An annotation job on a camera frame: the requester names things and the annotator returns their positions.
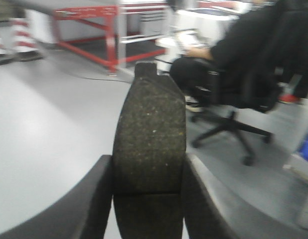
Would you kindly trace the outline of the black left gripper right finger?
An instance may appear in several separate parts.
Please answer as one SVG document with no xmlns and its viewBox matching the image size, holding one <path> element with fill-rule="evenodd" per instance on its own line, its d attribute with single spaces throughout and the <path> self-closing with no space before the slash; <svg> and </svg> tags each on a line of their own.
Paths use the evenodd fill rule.
<svg viewBox="0 0 308 239">
<path fill-rule="evenodd" d="M 183 168 L 182 210 L 191 239 L 308 239 L 306 231 L 247 202 L 191 153 Z"/>
</svg>

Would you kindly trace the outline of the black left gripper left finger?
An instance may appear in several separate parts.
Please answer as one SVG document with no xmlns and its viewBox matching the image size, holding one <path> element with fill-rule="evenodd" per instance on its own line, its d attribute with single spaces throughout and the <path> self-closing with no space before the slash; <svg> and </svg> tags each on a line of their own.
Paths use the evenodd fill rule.
<svg viewBox="0 0 308 239">
<path fill-rule="evenodd" d="M 102 239 L 112 200 L 112 157 L 103 155 L 63 197 L 0 239 Z"/>
</svg>

